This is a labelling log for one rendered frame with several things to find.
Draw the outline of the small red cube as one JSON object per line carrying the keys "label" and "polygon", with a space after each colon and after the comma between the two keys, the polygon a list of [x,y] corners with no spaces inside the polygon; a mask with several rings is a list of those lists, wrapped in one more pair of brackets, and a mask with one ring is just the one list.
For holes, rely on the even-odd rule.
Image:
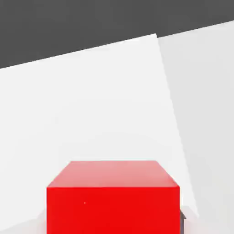
{"label": "small red cube", "polygon": [[154,160],[72,161],[47,186],[47,234],[180,234],[180,187]]}

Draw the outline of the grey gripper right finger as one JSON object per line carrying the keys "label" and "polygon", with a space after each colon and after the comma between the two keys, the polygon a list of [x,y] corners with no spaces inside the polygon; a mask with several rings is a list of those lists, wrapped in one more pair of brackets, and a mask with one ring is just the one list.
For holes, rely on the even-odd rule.
{"label": "grey gripper right finger", "polygon": [[185,216],[181,234],[231,234],[231,231],[221,223],[201,219],[189,206],[182,206],[181,212]]}

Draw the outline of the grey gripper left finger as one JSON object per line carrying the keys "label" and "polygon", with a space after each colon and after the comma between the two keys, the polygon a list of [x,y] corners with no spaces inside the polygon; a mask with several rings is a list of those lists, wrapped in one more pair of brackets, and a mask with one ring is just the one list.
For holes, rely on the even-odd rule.
{"label": "grey gripper left finger", "polygon": [[16,224],[0,231],[0,234],[47,234],[46,210],[44,209],[37,218]]}

